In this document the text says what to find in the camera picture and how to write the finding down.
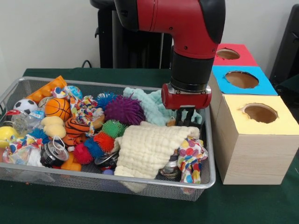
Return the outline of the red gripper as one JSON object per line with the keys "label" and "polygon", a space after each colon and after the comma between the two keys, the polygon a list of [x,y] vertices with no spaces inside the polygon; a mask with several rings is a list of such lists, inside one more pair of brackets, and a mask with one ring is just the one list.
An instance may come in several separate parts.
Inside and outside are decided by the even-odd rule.
{"label": "red gripper", "polygon": [[176,110],[175,126],[183,126],[182,113],[187,108],[185,125],[190,126],[195,109],[204,109],[210,105],[212,90],[208,85],[200,93],[188,93],[174,89],[170,84],[163,84],[161,89],[162,103],[166,109]]}

